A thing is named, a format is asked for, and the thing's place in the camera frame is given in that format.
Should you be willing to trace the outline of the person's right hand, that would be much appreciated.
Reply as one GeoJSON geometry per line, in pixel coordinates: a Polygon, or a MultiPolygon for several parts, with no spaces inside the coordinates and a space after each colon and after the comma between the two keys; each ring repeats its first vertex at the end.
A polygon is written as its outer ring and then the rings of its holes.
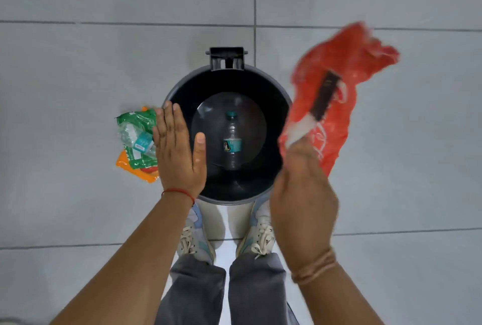
{"type": "Polygon", "coordinates": [[[290,272],[313,262],[331,247],[339,201],[321,172],[284,172],[269,199],[272,226],[290,272]]]}

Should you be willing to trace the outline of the crushed clear plastic bottle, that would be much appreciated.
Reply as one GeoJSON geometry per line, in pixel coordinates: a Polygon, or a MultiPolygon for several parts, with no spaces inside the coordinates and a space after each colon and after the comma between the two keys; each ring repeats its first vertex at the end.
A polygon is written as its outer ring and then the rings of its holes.
{"type": "Polygon", "coordinates": [[[128,121],[120,123],[117,127],[118,136],[122,143],[150,158],[156,158],[153,135],[128,121]]]}

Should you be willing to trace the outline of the red plastic bag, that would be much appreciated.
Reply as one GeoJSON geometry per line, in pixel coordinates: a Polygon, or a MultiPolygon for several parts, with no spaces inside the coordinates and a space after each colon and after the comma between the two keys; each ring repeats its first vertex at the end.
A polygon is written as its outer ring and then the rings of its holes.
{"type": "Polygon", "coordinates": [[[291,145],[308,137],[329,175],[348,137],[357,85],[399,60],[399,51],[374,37],[364,22],[309,49],[291,75],[294,100],[278,138],[283,160],[291,145]]]}

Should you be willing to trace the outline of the person's right white sneaker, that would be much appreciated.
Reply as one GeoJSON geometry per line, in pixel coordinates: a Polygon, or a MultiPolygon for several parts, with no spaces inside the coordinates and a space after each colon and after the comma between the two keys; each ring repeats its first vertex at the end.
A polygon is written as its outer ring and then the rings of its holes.
{"type": "Polygon", "coordinates": [[[271,254],[274,244],[269,199],[257,199],[249,216],[248,231],[237,246],[236,257],[243,254],[255,254],[256,257],[271,254]]]}

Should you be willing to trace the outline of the orange snack packet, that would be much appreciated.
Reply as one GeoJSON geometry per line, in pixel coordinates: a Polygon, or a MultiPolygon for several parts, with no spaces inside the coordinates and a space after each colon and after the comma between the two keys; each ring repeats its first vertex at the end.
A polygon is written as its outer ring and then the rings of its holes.
{"type": "Polygon", "coordinates": [[[129,165],[127,154],[124,150],[120,153],[116,165],[148,183],[153,183],[159,178],[158,166],[151,169],[132,169],[129,165]]]}

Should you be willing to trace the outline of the grey trousers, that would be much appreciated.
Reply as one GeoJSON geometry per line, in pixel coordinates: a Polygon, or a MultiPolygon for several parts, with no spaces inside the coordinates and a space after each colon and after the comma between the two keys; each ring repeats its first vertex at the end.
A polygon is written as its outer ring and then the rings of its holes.
{"type": "MultiPolygon", "coordinates": [[[[154,325],[219,325],[226,270],[182,255],[154,325]]],[[[231,325],[300,325],[287,303],[286,271],[277,253],[241,254],[229,268],[231,325]]]]}

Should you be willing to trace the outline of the person's left forearm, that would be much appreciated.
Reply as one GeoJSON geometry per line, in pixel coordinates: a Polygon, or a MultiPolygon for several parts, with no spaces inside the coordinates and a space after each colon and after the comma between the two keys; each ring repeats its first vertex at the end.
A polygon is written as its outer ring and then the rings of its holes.
{"type": "Polygon", "coordinates": [[[191,204],[161,197],[50,325],[153,325],[191,204]]]}

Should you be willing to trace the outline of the person's right forearm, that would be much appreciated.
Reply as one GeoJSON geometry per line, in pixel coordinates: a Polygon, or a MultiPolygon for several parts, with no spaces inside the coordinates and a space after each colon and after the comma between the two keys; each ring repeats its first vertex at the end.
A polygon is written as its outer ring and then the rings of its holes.
{"type": "Polygon", "coordinates": [[[385,325],[336,261],[298,286],[314,325],[385,325]]]}

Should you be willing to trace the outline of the round black trash bin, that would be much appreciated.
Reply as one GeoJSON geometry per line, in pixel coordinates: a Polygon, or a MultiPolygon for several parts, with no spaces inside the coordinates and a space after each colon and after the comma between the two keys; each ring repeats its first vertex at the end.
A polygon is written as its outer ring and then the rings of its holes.
{"type": "Polygon", "coordinates": [[[215,205],[233,206],[266,196],[281,169],[278,148],[292,104],[286,90],[260,69],[245,64],[243,47],[212,47],[209,65],[181,79],[166,97],[178,103],[190,132],[206,136],[207,181],[199,198],[215,205]],[[223,166],[223,129],[226,112],[238,114],[242,142],[241,165],[223,166]]]}

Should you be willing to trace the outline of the green snack packet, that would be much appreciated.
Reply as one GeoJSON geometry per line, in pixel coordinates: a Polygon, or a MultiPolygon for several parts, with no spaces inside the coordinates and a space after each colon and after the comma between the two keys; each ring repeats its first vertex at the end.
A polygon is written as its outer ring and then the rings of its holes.
{"type": "MultiPolygon", "coordinates": [[[[151,133],[153,135],[153,127],[156,125],[156,115],[153,109],[145,109],[141,111],[130,111],[116,118],[117,127],[120,123],[128,121],[151,133]]],[[[132,169],[151,169],[158,165],[157,158],[150,158],[124,145],[129,165],[132,169]]]]}

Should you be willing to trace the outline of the person's left hand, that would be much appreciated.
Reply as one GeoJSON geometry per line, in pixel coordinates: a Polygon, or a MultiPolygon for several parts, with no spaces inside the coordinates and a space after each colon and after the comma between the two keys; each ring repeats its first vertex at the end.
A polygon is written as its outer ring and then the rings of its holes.
{"type": "Polygon", "coordinates": [[[158,171],[163,190],[182,188],[195,199],[203,191],[207,181],[207,160],[205,171],[194,171],[192,165],[193,147],[190,132],[178,103],[173,103],[176,124],[176,140],[164,137],[164,106],[154,109],[156,125],[153,127],[158,171]]]}

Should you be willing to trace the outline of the person's left white sneaker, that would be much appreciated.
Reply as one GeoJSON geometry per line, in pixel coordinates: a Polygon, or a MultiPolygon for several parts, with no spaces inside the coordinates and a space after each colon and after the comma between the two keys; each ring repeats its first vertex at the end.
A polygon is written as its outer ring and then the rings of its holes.
{"type": "Polygon", "coordinates": [[[215,249],[206,238],[202,212],[197,203],[190,208],[176,253],[178,256],[191,255],[199,261],[214,265],[215,249]]]}

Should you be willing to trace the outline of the red thread wrist band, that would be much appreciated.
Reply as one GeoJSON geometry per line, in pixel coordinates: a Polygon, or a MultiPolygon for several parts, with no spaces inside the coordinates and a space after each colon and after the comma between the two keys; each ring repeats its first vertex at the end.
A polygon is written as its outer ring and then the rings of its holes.
{"type": "Polygon", "coordinates": [[[165,194],[170,194],[170,193],[172,193],[172,194],[182,194],[182,195],[186,196],[192,202],[191,206],[194,206],[195,203],[196,203],[195,197],[188,190],[185,190],[185,189],[182,189],[182,188],[167,188],[167,189],[164,189],[164,191],[161,194],[161,197],[163,197],[165,194]]]}

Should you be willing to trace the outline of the person's white sneaker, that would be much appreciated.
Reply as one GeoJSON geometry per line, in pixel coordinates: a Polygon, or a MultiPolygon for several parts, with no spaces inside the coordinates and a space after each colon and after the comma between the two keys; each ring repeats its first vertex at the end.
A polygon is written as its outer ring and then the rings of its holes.
{"type": "Polygon", "coordinates": [[[176,253],[178,256],[191,255],[199,261],[214,265],[215,249],[206,238],[202,212],[197,203],[190,208],[176,253]]]}
{"type": "Polygon", "coordinates": [[[236,257],[243,254],[255,254],[256,257],[271,254],[274,244],[269,199],[257,199],[249,216],[248,231],[237,246],[236,257]]]}

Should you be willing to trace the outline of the pink thread wrist band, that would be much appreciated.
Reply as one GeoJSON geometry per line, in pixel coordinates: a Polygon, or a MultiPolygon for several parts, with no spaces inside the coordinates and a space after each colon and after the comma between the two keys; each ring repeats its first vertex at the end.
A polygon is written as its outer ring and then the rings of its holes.
{"type": "Polygon", "coordinates": [[[329,247],[310,264],[296,272],[291,272],[291,279],[295,284],[304,286],[335,267],[336,264],[335,251],[332,247],[329,247]]]}

